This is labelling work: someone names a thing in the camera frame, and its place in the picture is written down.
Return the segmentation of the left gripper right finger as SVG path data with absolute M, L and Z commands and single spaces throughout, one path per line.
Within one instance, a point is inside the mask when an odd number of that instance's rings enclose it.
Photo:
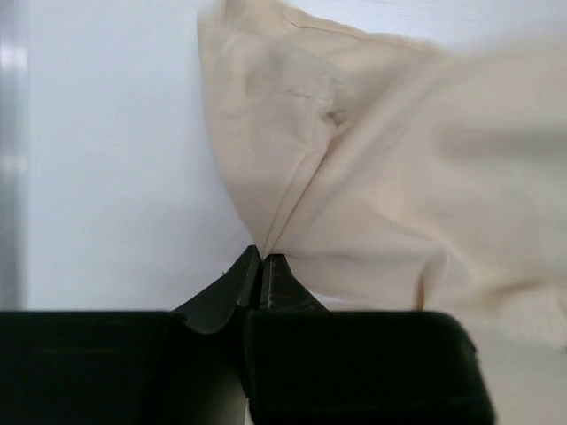
M 261 264 L 243 328 L 243 387 L 255 424 L 314 424 L 325 415 L 315 331 L 329 311 L 295 278 L 287 258 Z

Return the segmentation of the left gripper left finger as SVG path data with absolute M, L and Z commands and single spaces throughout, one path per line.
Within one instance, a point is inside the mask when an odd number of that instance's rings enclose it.
M 219 279 L 174 309 L 170 373 L 178 424 L 245 424 L 243 327 L 258 304 L 260 254 L 248 246 Z

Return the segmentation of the beige trousers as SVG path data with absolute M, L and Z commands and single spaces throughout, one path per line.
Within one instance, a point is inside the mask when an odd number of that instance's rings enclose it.
M 277 1 L 198 18 L 237 214 L 311 290 L 566 343 L 566 34 L 469 54 Z

